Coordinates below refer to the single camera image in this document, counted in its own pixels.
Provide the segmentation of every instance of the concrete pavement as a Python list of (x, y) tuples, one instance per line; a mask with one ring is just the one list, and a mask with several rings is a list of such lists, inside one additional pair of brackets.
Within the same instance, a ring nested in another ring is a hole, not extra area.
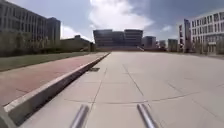
[(86, 128), (144, 128), (137, 103), (160, 128), (224, 127), (224, 61), (149, 52), (113, 52), (20, 128), (71, 125), (88, 105)]
[(0, 72), (0, 105), (7, 105), (47, 82), (103, 55), (105, 53), (90, 54)]

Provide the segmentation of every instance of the metal pole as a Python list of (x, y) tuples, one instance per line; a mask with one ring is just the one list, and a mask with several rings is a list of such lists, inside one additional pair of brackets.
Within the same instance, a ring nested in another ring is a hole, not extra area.
[(147, 128), (156, 128), (154, 121), (152, 120), (152, 117), (147, 109), (147, 107), (144, 104), (138, 104), (137, 105), (138, 111), (146, 125)]
[(78, 113), (76, 114), (75, 119), (73, 120), (70, 128), (81, 128), (88, 111), (89, 107), (86, 105), (82, 105)]

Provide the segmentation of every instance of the lawn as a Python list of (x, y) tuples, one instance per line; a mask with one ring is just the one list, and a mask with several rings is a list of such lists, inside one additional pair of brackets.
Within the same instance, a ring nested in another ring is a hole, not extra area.
[(0, 72), (10, 69), (25, 67), (28, 65), (40, 64), (44, 62), (60, 60), (75, 56), (83, 56), (90, 54), (89, 52), (73, 52), (60, 54), (41, 54), (41, 55), (25, 55), (17, 57), (0, 57)]

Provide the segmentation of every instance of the blue sky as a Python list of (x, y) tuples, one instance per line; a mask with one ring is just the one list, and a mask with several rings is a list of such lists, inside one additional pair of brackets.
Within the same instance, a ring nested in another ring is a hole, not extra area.
[(61, 37), (80, 34), (93, 39), (93, 29), (144, 29), (157, 39), (176, 38), (183, 18), (224, 8), (224, 0), (8, 0), (45, 17), (61, 20)]

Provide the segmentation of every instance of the office building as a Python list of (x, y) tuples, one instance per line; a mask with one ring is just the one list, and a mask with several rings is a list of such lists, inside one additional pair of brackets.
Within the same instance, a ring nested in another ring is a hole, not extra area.
[(142, 42), (143, 31), (137, 29), (124, 30), (126, 46), (140, 46)]
[(189, 52), (191, 50), (191, 29), (190, 21), (184, 19), (178, 24), (178, 51)]
[(191, 18), (189, 22), (190, 26), (184, 26), (184, 29), (191, 31), (192, 44), (200, 43), (202, 47), (208, 45), (208, 52), (216, 52), (217, 42), (224, 40), (224, 9)]
[(114, 45), (112, 29), (94, 30), (93, 36), (97, 47)]
[(156, 48), (156, 37), (145, 36), (142, 38), (142, 45), (144, 48)]
[(6, 0), (0, 1), (0, 32), (29, 35), (30, 41), (60, 41), (60, 21), (45, 18)]
[(178, 48), (178, 40), (177, 39), (168, 39), (166, 44), (167, 44), (168, 52), (177, 52), (177, 48)]
[(113, 31), (112, 29), (94, 30), (94, 40), (98, 47), (102, 46), (140, 46), (143, 31), (126, 29)]
[(125, 45), (124, 32), (123, 31), (114, 31), (113, 32), (113, 42), (114, 42), (114, 45), (124, 46)]

